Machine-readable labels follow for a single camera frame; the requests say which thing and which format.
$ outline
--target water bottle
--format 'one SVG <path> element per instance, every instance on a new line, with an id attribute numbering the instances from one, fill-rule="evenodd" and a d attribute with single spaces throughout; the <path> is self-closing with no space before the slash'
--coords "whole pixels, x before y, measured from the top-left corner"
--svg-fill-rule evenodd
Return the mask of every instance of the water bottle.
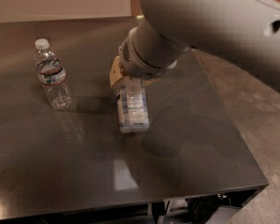
<path id="1" fill-rule="evenodd" d="M 149 128 L 146 90 L 141 79 L 125 77 L 120 80 L 117 100 L 122 133 L 139 133 Z"/>
<path id="2" fill-rule="evenodd" d="M 47 39 L 36 40 L 35 47 L 36 72 L 51 106 L 55 109 L 69 110 L 72 107 L 72 99 L 60 57 L 49 46 Z"/>

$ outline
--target white wall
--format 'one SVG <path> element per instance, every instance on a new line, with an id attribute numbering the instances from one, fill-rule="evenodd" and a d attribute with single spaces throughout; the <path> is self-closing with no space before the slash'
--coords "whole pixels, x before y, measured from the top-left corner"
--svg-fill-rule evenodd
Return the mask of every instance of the white wall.
<path id="1" fill-rule="evenodd" d="M 0 22 L 131 15 L 131 0 L 0 0 Z"/>

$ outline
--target brown floor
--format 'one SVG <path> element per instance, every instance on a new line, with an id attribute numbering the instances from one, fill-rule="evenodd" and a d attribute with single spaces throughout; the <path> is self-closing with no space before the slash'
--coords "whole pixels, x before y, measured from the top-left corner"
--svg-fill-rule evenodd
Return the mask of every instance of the brown floor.
<path id="1" fill-rule="evenodd" d="M 217 57 L 193 51 L 270 185 L 228 224 L 280 224 L 280 93 Z"/>

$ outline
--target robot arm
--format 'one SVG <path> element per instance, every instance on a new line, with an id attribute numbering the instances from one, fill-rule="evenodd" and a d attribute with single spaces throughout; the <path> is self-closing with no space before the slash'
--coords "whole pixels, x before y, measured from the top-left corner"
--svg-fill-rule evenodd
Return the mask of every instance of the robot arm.
<path id="1" fill-rule="evenodd" d="M 191 48 L 239 65 L 280 90 L 280 3 L 140 0 L 145 18 L 119 51 L 125 75 L 151 79 Z"/>

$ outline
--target bottle cap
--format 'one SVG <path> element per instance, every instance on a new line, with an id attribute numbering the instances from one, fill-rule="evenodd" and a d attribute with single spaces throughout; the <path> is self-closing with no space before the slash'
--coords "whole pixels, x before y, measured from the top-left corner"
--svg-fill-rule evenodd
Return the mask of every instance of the bottle cap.
<path id="1" fill-rule="evenodd" d="M 37 49 L 48 49 L 49 48 L 49 42 L 47 39 L 38 39 L 35 42 L 35 47 Z"/>

